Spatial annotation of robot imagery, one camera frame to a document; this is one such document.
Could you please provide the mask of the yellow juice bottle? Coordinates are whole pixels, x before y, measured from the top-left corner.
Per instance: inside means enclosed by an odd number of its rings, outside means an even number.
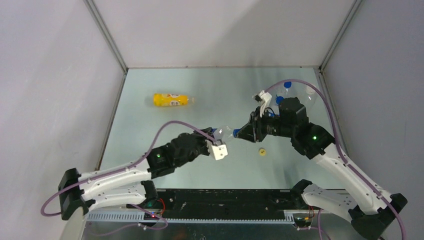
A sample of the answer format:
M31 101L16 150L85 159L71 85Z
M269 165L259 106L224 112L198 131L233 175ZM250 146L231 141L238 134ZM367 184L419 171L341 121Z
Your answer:
M155 93L153 95L153 104L156 107L178 107L193 104L195 98L190 95Z

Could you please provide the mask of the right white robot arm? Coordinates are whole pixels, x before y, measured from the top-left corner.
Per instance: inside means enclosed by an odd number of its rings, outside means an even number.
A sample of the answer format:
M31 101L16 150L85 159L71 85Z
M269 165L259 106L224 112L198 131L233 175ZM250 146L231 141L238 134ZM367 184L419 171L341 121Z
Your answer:
M269 135L289 138L299 154L327 170L347 191L347 195L341 195L303 179L290 190L291 204L297 209L309 205L326 210L348 221L363 238L379 239L407 199L384 190L358 169L327 130L309 121L306 107L298 98L287 98L278 108L279 114L273 116L257 108L236 137L252 143Z

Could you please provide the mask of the clear crushed bottle blue label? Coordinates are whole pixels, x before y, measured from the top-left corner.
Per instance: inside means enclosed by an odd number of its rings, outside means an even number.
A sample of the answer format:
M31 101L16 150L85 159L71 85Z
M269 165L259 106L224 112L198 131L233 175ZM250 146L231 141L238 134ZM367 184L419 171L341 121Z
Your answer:
M271 102L270 104L270 116L279 116L280 115L280 111L279 111L279 104L283 101L284 97L283 96L278 96L276 95L274 100Z

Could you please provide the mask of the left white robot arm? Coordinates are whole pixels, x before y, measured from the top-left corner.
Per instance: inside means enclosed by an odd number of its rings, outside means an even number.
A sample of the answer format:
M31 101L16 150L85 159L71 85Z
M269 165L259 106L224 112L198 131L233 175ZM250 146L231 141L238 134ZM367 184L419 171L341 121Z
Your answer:
M158 202L153 179L174 173L198 156L209 156L217 145L209 127L181 133L165 145L151 147L135 162L85 173L70 168L58 186L61 219L67 221L79 208L83 214L126 204L153 208Z

